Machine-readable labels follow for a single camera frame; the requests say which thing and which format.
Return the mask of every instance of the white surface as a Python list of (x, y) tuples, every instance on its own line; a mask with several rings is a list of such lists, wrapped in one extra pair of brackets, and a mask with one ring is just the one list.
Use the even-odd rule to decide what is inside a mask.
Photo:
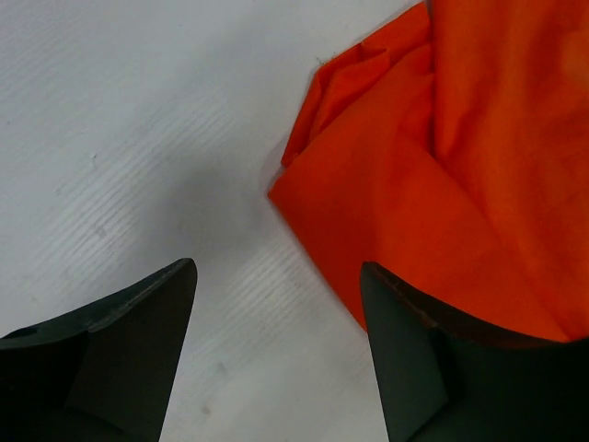
[(0, 333), (189, 256), (162, 440), (386, 441), (364, 333), (265, 198), (310, 76), (402, 0), (0, 0)]

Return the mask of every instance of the orange cloth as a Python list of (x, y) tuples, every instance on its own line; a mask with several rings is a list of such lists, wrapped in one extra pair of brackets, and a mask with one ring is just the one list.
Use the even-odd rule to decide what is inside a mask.
[(363, 326), (376, 261), (507, 329), (587, 336), (589, 2), (433, 7), (319, 69), (271, 200)]

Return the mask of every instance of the orange fabric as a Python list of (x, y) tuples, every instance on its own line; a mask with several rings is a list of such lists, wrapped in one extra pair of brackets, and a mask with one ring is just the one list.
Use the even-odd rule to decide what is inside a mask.
[(505, 328), (589, 335), (586, 0), (415, 6), (319, 69), (283, 165), (271, 200), (363, 326), (376, 261)]

